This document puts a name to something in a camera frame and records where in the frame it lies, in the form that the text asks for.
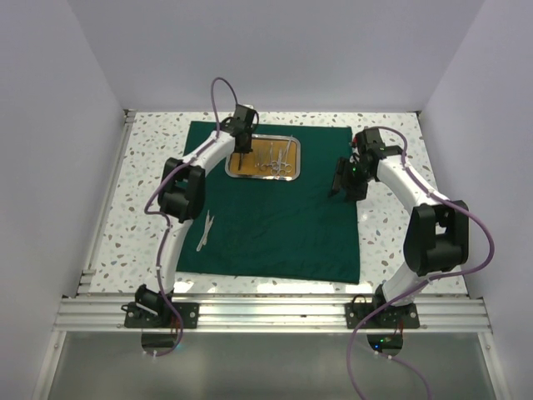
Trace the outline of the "dark green surgical cloth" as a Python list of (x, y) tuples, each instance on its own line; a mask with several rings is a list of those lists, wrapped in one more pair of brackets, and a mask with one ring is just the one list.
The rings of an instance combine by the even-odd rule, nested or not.
[[(299, 177), (235, 178), (224, 163), (217, 164), (207, 176), (205, 205), (188, 230), (177, 271), (359, 283), (356, 204), (340, 194), (328, 196), (338, 158), (351, 153), (351, 129), (262, 125), (257, 133), (299, 141)], [(214, 222), (207, 245), (197, 252), (207, 212)]]

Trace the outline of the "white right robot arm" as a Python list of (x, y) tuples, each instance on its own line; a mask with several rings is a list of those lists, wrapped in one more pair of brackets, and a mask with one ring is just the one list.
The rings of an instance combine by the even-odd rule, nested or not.
[(407, 163), (407, 145), (385, 145), (379, 127), (355, 135), (350, 157), (336, 162), (330, 196), (346, 194), (348, 202), (366, 199), (369, 183), (383, 183), (408, 212), (403, 243), (404, 262), (393, 277), (379, 285), (370, 302), (353, 302), (351, 314), (390, 327), (407, 314), (414, 298), (442, 273), (465, 263), (469, 254), (469, 218), (462, 201), (440, 196)]

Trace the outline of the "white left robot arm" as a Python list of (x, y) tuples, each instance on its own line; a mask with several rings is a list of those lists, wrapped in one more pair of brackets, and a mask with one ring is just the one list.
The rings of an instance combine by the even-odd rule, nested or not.
[(198, 147), (180, 159), (166, 160), (161, 183), (144, 210), (146, 215), (161, 216), (165, 221), (155, 272), (135, 293), (136, 308), (154, 327), (178, 319), (172, 305), (173, 277), (187, 232), (202, 213), (207, 175), (231, 154), (252, 151), (252, 134), (258, 123), (257, 110), (237, 104), (231, 116), (216, 120), (216, 129)]

